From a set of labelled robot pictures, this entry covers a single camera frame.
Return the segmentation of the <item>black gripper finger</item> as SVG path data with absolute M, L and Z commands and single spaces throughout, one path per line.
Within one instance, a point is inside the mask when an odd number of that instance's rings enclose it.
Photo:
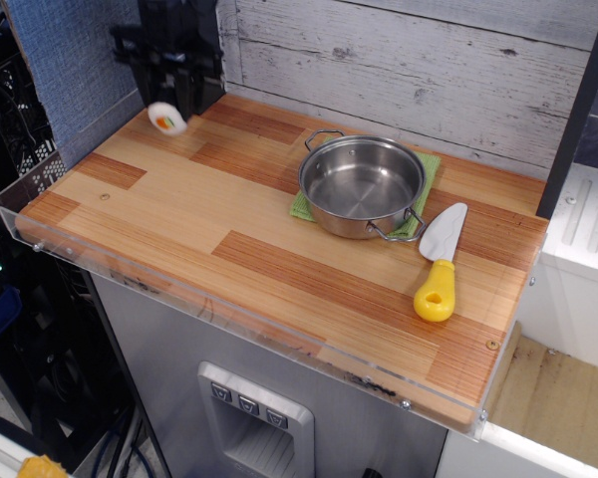
M 199 80 L 196 74 L 187 70 L 177 70 L 173 74 L 176 107 L 184 121 L 195 113 Z
M 164 99 L 163 70 L 160 62 L 131 58 L 130 66 L 146 107 Z

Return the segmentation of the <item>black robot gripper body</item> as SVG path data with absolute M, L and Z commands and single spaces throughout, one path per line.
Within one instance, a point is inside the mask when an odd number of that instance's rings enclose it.
M 195 74 L 195 23 L 193 1 L 140 1 L 137 25 L 114 25 L 114 55 L 130 66 L 131 58 L 160 62 L 163 77 L 177 70 Z

